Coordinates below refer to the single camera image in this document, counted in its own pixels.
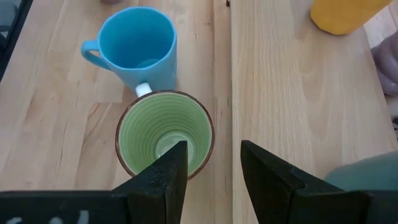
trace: green spiral pattern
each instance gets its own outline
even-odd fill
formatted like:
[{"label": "green spiral pattern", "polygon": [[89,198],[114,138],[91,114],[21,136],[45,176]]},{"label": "green spiral pattern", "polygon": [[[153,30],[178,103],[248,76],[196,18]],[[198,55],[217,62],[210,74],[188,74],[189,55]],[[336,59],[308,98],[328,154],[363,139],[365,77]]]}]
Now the green spiral pattern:
[{"label": "green spiral pattern", "polygon": [[122,120],[119,150],[124,163],[135,174],[151,165],[170,136],[188,141],[188,176],[205,161],[211,147],[211,121],[202,107],[188,96],[163,92],[144,97]]}]

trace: yellow object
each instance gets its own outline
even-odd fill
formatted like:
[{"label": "yellow object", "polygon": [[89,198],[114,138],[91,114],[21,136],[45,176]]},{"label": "yellow object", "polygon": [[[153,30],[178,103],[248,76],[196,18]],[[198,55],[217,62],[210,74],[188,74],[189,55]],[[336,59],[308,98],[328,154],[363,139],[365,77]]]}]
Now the yellow object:
[{"label": "yellow object", "polygon": [[392,0],[314,0],[311,19],[331,34],[349,34],[360,28]]}]

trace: cup rim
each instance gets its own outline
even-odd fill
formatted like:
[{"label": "cup rim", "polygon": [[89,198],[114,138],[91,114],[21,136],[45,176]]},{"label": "cup rim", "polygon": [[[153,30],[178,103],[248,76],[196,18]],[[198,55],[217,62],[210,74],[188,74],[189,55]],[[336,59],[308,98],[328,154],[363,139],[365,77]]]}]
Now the cup rim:
[{"label": "cup rim", "polygon": [[[120,67],[119,65],[116,65],[115,63],[113,63],[112,61],[110,61],[107,56],[105,56],[105,54],[102,51],[101,48],[101,36],[102,36],[102,32],[104,30],[104,28],[108,25],[108,23],[110,23],[110,21],[112,19],[114,19],[115,17],[119,16],[120,14],[123,14],[125,12],[128,11],[133,11],[133,10],[147,10],[147,11],[152,11],[152,12],[156,12],[158,14],[160,14],[161,16],[163,16],[163,18],[165,20],[167,20],[167,22],[169,22],[170,27],[173,30],[173,42],[169,48],[169,51],[161,58],[159,59],[159,61],[157,61],[156,63],[153,63],[152,65],[149,65],[147,67],[144,68],[124,68],[124,67]],[[127,7],[115,14],[113,14],[112,16],[108,17],[105,22],[103,23],[103,25],[101,26],[101,29],[99,30],[98,34],[97,34],[97,43],[98,43],[98,51],[100,53],[100,55],[108,62],[110,63],[113,67],[117,68],[118,70],[148,70],[151,69],[155,66],[157,66],[159,63],[162,63],[164,60],[166,60],[167,58],[170,57],[170,55],[172,54],[173,49],[175,48],[176,44],[177,44],[177,30],[174,27],[173,22],[171,21],[171,19],[168,17],[168,15],[164,14],[163,12],[159,11],[158,9],[154,8],[154,7],[148,7],[148,6],[131,6],[131,7]]]},{"label": "cup rim", "polygon": [[159,94],[159,93],[176,93],[179,95],[183,95],[186,96],[188,98],[190,98],[191,100],[193,100],[194,102],[196,102],[200,108],[205,112],[208,121],[210,122],[210,129],[211,129],[211,144],[210,144],[210,148],[207,152],[207,155],[205,157],[205,160],[200,164],[200,166],[191,174],[188,176],[188,180],[194,178],[196,175],[199,174],[199,172],[201,170],[203,170],[203,168],[206,166],[206,164],[208,163],[208,161],[210,160],[210,157],[213,153],[213,148],[215,145],[215,130],[214,130],[214,124],[213,124],[213,120],[211,119],[211,116],[209,114],[209,112],[207,111],[207,109],[202,105],[202,103],[200,103],[195,97],[189,95],[188,93],[184,93],[182,91],[178,91],[178,90],[159,90],[159,91],[152,91],[148,94],[145,94],[142,97],[138,97],[137,99],[135,99],[132,103],[129,104],[129,106],[127,106],[127,108],[123,111],[122,116],[120,117],[119,121],[118,121],[118,125],[116,126],[116,134],[115,134],[115,148],[116,148],[116,155],[119,159],[119,162],[121,163],[123,169],[131,176],[131,177],[135,177],[137,174],[135,174],[130,168],[129,166],[124,162],[124,159],[122,158],[122,155],[120,153],[120,147],[119,147],[119,132],[120,132],[120,127],[122,125],[122,122],[124,120],[124,117],[127,115],[127,113],[130,111],[130,109],[139,101],[143,100],[144,98],[147,98],[148,96],[152,96],[155,94]]}]

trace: mug handle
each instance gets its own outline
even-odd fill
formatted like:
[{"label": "mug handle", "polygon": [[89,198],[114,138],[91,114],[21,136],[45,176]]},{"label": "mug handle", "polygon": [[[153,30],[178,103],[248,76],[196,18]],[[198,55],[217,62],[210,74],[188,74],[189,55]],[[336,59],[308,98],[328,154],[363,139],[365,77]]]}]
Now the mug handle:
[{"label": "mug handle", "polygon": [[152,92],[152,90],[148,83],[141,83],[136,87],[136,94],[139,98],[150,92]]},{"label": "mug handle", "polygon": [[89,61],[89,62],[93,63],[94,65],[97,65],[101,68],[111,70],[110,67],[104,62],[104,60],[102,58],[91,53],[92,50],[100,51],[100,48],[98,47],[98,42],[96,40],[86,40],[83,42],[80,52],[81,52],[81,55],[87,61]]}]

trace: brown cup rim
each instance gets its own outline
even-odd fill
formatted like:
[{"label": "brown cup rim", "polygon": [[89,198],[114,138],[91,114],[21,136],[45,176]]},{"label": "brown cup rim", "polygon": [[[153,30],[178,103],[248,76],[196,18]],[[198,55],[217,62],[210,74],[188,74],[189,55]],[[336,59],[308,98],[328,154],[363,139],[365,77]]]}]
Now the brown cup rim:
[{"label": "brown cup rim", "polygon": [[124,120],[124,117],[126,116],[127,112],[130,111],[130,109],[139,101],[143,100],[144,98],[148,97],[148,96],[152,96],[154,94],[159,94],[159,93],[176,93],[176,94],[180,94],[183,96],[186,96],[188,98],[190,98],[191,100],[193,100],[194,102],[196,102],[201,108],[202,110],[206,113],[207,119],[210,122],[210,128],[211,128],[211,144],[210,144],[210,148],[209,151],[206,155],[205,160],[200,164],[199,168],[197,168],[194,173],[192,173],[191,175],[188,176],[188,180],[194,178],[196,175],[199,174],[199,172],[201,170],[203,170],[203,168],[206,166],[206,164],[208,163],[208,161],[210,160],[210,156],[213,153],[213,148],[214,148],[214,144],[215,144],[215,130],[214,130],[214,124],[213,124],[213,120],[211,119],[211,116],[209,114],[209,112],[206,110],[206,108],[202,105],[202,103],[200,103],[195,97],[189,95],[188,93],[184,93],[182,91],[178,91],[178,90],[159,90],[159,91],[152,91],[148,94],[145,94],[142,97],[138,97],[137,99],[135,99],[129,106],[127,106],[127,108],[124,110],[122,116],[119,119],[118,125],[116,126],[116,134],[115,134],[115,148],[116,148],[116,155],[119,159],[119,162],[121,163],[123,169],[131,176],[131,177],[135,177],[137,174],[133,173],[133,171],[127,166],[127,164],[124,162],[121,153],[120,153],[120,147],[119,147],[119,132],[120,132],[120,127],[122,124],[122,121]]}]

